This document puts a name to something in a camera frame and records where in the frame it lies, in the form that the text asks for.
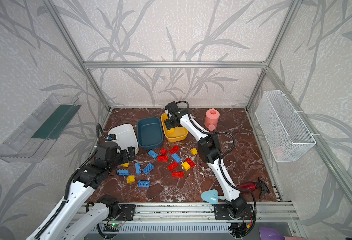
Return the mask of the blue lego brick bottom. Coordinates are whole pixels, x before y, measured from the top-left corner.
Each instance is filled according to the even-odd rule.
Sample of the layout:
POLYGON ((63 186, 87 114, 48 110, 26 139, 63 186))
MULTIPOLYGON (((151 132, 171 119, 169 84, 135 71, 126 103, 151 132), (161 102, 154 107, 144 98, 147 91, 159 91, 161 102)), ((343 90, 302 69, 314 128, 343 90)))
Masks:
POLYGON ((138 181, 138 188, 149 188, 150 181, 138 181))

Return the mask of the light blue toy shovel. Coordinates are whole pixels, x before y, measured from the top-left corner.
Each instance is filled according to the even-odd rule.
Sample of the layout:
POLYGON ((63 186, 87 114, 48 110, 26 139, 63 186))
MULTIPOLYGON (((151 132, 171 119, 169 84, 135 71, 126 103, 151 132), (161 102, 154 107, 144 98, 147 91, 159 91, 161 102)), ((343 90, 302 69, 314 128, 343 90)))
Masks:
POLYGON ((228 194, 224 191, 223 195, 220 196, 217 190, 208 190, 202 192, 201 198, 203 201, 210 203, 212 205, 216 205, 219 200, 228 201, 228 194))

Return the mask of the pink toy watering can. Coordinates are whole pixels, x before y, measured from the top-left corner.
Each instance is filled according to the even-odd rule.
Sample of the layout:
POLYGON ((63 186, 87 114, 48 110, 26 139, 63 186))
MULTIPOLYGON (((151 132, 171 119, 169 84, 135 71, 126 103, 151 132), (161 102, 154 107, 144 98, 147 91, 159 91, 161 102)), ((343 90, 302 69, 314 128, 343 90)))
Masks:
POLYGON ((209 109, 206 111, 205 127, 210 131, 214 131, 218 125, 220 113, 216 109, 209 109))

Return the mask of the blue lego brick diagonal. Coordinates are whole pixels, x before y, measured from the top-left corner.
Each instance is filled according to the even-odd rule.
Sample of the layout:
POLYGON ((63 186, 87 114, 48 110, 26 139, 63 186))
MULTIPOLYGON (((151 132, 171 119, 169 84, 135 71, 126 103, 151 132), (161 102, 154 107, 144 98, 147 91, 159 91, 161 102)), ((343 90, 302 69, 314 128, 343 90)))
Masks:
POLYGON ((149 163, 144 169, 143 169, 143 173, 145 175, 148 175, 152 170, 154 169, 154 165, 149 163))

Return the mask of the yellow lego small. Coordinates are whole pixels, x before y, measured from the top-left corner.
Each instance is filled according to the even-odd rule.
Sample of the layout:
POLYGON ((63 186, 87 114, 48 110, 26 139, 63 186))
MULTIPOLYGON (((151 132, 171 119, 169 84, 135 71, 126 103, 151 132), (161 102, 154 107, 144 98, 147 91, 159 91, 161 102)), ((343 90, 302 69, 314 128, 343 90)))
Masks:
POLYGON ((191 149, 191 153, 195 156, 198 154, 198 151, 196 148, 191 149))

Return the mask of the clear acrylic wall shelf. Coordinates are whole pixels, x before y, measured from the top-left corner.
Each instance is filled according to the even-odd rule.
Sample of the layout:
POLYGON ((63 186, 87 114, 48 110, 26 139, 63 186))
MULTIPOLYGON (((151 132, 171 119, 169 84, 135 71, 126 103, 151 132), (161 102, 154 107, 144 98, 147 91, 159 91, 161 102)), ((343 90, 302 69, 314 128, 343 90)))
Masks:
POLYGON ((40 163, 80 108, 78 97, 51 94, 0 145, 0 159, 40 163))

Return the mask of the red lego brick top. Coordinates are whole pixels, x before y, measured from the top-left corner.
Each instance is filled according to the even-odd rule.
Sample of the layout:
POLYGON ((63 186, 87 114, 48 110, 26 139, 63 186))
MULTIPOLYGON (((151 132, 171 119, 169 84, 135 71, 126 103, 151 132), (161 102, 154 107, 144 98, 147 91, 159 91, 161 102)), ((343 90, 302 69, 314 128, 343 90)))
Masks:
POLYGON ((173 154, 177 153, 179 150, 180 150, 179 146, 176 145, 173 148, 171 148, 169 150, 169 152, 170 152, 171 155, 173 155, 173 154))

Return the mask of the small red lego brick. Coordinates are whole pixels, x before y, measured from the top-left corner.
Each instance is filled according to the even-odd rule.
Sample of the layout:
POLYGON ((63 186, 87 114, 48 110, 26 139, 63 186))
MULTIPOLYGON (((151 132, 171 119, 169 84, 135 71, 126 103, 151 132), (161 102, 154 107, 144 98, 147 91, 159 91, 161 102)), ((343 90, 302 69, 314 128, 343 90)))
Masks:
POLYGON ((162 156, 166 156, 168 151, 165 148, 162 148, 160 153, 161 153, 162 156))

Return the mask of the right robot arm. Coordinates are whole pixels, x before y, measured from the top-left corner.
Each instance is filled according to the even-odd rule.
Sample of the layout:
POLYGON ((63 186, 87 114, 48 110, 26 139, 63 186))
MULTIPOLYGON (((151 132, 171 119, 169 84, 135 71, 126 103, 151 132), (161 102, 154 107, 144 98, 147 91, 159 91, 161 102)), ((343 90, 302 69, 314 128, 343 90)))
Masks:
POLYGON ((235 137, 228 132, 209 132, 204 129, 191 115, 189 103, 186 101, 171 102, 165 106, 168 119, 165 120, 167 130, 175 127, 184 127, 198 142, 198 154, 215 174, 224 195, 219 196, 217 190, 202 193, 202 199, 212 205, 218 200, 227 204, 229 216, 237 220, 244 213, 248 213, 253 220, 257 218, 256 198, 249 189, 239 189, 232 181, 224 164, 224 157, 228 155, 236 145, 235 137), (233 145, 223 153, 219 142, 219 134, 232 138, 233 145))

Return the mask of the aluminium front rail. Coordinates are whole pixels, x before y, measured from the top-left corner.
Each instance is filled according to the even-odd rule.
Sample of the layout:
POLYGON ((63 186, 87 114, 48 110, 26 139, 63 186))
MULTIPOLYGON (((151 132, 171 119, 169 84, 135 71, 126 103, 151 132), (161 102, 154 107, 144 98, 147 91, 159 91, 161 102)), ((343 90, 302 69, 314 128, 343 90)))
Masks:
MULTIPOLYGON (((136 205, 133 221, 126 223, 213 223, 215 214, 212 205, 196 203, 134 203, 136 205)), ((299 222, 299 216, 290 202, 257 203, 257 222, 299 222)), ((241 220, 221 222, 243 222, 241 220)))

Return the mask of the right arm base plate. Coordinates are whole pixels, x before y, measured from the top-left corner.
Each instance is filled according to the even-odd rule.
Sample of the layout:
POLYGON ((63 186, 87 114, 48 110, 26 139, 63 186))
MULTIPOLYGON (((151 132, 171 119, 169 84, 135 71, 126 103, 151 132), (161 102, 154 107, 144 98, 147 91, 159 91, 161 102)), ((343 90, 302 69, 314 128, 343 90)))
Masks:
POLYGON ((213 212, 215 214, 215 220, 217 221, 252 221, 255 217, 255 211, 252 204, 247 204, 245 210, 241 213, 239 217, 231 217, 229 215, 228 206, 226 204, 212 205, 213 212))

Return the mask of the blue lego brick upper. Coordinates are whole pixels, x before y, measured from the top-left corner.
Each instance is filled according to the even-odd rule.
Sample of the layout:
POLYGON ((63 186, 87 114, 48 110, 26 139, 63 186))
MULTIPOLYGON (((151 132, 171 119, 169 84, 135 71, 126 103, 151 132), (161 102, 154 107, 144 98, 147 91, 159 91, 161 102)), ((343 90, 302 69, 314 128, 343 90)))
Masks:
POLYGON ((158 157, 158 154, 153 150, 149 150, 148 155, 150 155, 153 159, 156 159, 158 157))

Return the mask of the red lego brick bottom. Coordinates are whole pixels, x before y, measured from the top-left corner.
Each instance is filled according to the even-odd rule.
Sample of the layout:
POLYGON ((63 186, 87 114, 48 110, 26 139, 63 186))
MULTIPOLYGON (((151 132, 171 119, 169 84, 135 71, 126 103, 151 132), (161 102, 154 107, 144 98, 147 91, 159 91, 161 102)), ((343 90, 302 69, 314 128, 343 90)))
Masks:
POLYGON ((172 177, 182 179, 184 177, 184 173, 179 171, 173 171, 172 177))

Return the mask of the blue lego brick centre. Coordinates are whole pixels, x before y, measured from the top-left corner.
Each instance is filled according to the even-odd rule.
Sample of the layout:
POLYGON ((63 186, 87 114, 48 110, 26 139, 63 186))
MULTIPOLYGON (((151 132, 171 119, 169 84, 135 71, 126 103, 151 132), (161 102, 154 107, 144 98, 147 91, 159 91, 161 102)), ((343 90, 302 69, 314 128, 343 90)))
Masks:
POLYGON ((182 159, 179 157, 177 153, 172 154, 172 158, 177 162, 180 163, 182 159))

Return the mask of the teal plastic bin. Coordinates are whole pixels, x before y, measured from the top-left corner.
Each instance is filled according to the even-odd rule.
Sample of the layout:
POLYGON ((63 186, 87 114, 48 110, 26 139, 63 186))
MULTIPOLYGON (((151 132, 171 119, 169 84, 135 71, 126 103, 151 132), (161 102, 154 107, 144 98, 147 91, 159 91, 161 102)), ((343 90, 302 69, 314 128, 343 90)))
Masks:
POLYGON ((164 136, 158 117, 141 119, 137 124, 138 143, 144 150, 158 149, 163 145, 164 136))

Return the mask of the purple toy object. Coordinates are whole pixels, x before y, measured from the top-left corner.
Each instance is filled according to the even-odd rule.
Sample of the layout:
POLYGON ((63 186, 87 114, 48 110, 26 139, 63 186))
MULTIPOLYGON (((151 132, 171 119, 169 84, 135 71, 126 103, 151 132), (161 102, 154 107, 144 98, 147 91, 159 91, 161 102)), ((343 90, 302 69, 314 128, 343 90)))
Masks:
POLYGON ((285 237, 273 228, 260 227, 259 232, 261 240, 285 240, 285 237))

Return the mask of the white plastic bin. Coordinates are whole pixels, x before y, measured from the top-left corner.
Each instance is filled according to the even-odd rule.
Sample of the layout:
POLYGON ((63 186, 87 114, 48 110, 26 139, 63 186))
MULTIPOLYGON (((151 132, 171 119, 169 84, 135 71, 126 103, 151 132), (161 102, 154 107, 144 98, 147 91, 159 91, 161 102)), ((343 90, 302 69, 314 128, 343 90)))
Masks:
POLYGON ((122 150, 127 150, 128 147, 134 147, 135 154, 139 152, 138 140, 131 124, 123 124, 114 127, 108 132, 108 135, 111 134, 116 135, 117 139, 115 142, 122 150))

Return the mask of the yellow lego square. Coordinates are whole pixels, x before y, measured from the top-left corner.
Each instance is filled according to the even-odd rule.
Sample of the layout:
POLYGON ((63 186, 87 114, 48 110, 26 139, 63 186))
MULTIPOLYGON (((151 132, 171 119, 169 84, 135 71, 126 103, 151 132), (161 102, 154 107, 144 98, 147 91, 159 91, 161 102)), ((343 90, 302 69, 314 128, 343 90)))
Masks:
POLYGON ((188 162, 183 162, 182 166, 185 171, 188 171, 191 168, 190 165, 188 164, 188 162))

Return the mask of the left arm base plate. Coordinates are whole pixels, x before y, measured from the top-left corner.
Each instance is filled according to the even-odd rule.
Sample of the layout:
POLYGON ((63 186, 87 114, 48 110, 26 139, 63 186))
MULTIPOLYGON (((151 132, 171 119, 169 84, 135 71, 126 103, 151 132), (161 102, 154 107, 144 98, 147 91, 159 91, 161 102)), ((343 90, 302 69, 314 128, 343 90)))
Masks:
POLYGON ((119 213, 116 221, 133 221, 135 215, 135 204, 119 204, 121 212, 119 213))

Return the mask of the yellow plastic bin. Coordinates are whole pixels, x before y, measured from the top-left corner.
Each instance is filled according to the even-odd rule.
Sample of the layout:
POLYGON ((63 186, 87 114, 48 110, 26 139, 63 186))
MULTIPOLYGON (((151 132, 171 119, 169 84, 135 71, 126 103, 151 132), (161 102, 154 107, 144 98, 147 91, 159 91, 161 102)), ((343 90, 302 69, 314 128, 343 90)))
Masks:
POLYGON ((178 142, 178 141, 182 141, 184 139, 187 138, 187 135, 189 133, 189 131, 184 128, 184 127, 176 127, 176 128, 173 128, 173 132, 169 133, 169 131, 167 130, 167 127, 165 125, 165 120, 168 119, 168 116, 166 113, 163 113, 161 115, 161 122, 162 122, 162 126, 163 126, 163 132, 164 132, 164 135, 166 137, 166 139, 171 142, 171 143, 174 143, 174 142, 178 142))

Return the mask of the blue lego brick upright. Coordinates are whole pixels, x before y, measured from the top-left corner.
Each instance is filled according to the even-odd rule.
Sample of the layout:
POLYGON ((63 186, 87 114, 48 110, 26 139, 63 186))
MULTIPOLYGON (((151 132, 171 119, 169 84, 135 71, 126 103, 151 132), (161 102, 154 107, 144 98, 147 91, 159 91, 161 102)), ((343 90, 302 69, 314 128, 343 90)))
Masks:
POLYGON ((141 165, 139 163, 135 163, 135 171, 137 175, 140 175, 142 173, 141 165))

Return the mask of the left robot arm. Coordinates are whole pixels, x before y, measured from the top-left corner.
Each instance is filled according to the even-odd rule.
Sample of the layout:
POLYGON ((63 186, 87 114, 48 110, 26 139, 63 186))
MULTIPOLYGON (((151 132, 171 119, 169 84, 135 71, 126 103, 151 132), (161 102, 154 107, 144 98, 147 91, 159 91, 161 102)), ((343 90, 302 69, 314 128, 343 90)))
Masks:
POLYGON ((119 201, 104 195, 85 215, 70 224, 83 203, 109 177, 111 171, 133 161, 138 151, 139 144, 132 125, 123 124, 110 130, 105 142, 97 142, 93 155, 70 176, 60 202, 27 238, 81 240, 102 221, 118 217, 122 212, 119 201))

